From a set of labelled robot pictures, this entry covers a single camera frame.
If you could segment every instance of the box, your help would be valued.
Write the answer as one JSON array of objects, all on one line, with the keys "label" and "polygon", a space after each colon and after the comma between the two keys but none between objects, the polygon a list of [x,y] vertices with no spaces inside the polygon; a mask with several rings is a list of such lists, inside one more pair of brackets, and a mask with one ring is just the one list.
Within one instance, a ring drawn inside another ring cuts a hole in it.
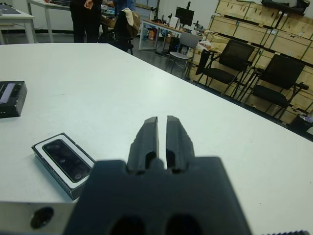
[{"label": "box", "polygon": [[114,28],[115,26],[115,20],[111,20],[109,18],[101,17],[101,22],[106,24],[109,28]]},{"label": "box", "polygon": [[35,156],[72,200],[80,196],[95,161],[65,133],[32,146]]},{"label": "box", "polygon": [[0,118],[21,116],[26,94],[23,81],[0,82]]}]

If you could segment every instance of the black pants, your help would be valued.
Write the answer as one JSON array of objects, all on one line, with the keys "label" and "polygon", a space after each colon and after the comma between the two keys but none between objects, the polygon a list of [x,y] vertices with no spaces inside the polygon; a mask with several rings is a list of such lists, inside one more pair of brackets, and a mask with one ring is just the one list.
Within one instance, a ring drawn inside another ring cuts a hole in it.
[{"label": "black pants", "polygon": [[73,20],[74,42],[83,43],[86,31],[87,42],[96,43],[99,37],[101,7],[95,5],[92,10],[83,5],[71,4],[70,11]]}]

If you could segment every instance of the blue shirt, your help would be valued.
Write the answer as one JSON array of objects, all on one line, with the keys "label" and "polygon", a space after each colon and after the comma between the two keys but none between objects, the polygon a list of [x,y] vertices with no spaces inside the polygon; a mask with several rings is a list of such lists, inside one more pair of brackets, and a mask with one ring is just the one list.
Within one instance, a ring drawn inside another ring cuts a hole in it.
[{"label": "blue shirt", "polygon": [[135,11],[135,3],[134,0],[113,0],[115,6],[115,15],[119,15],[119,13],[124,10],[126,7]]}]

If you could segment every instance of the white desk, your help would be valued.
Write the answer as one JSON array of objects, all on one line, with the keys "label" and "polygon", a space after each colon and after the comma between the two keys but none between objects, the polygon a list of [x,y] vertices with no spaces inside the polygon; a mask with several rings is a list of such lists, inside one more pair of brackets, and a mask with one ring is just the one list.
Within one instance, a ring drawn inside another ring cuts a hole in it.
[{"label": "white desk", "polygon": [[0,71],[28,89],[22,116],[0,119],[0,201],[70,200],[35,143],[65,132],[95,160],[126,161],[144,120],[158,116],[165,160],[174,115],[196,156],[221,157],[254,234],[313,234],[312,142],[108,44],[5,45]]},{"label": "white desk", "polygon": [[[48,33],[49,33],[49,38],[50,42],[53,43],[53,34],[52,34],[52,27],[51,27],[51,20],[50,20],[50,13],[49,9],[55,9],[55,10],[64,10],[64,11],[69,11],[69,6],[61,6],[53,3],[46,3],[44,0],[27,0],[27,7],[28,7],[28,12],[29,14],[32,15],[31,12],[31,4],[40,6],[45,9],[45,20],[47,22],[47,28],[48,28]],[[114,14],[108,13],[108,12],[102,12],[103,16],[109,16],[113,17]]]},{"label": "white desk", "polygon": [[[0,23],[12,23],[12,24],[24,24],[25,32],[29,43],[35,43],[34,40],[34,28],[33,28],[33,19],[34,17],[28,15],[22,11],[17,10],[20,14],[3,14],[0,16]],[[4,45],[3,35],[1,33],[0,27],[0,44]]]}]

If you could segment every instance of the chair armrest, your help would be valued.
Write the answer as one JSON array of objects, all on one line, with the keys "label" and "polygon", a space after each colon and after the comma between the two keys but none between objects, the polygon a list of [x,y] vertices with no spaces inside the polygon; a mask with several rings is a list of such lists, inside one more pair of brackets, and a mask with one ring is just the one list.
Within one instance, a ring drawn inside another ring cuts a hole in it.
[{"label": "chair armrest", "polygon": [[296,83],[297,87],[304,89],[304,90],[308,90],[309,86],[304,84],[303,82],[301,82],[300,84]]}]

